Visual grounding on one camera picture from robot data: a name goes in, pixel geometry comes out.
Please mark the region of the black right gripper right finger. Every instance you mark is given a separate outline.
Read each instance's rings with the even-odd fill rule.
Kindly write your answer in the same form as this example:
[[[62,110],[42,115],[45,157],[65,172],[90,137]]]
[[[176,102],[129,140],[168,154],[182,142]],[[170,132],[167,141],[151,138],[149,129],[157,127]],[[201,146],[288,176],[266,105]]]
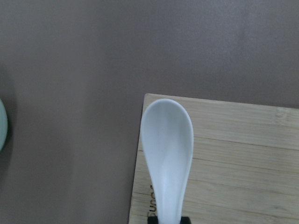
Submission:
[[[181,217],[180,224],[191,224],[189,217]]]

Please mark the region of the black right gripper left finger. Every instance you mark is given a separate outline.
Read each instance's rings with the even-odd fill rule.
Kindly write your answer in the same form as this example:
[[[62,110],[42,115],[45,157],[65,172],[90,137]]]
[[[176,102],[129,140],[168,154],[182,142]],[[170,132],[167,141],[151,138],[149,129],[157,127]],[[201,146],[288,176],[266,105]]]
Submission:
[[[157,216],[150,216],[147,218],[147,224],[159,224]]]

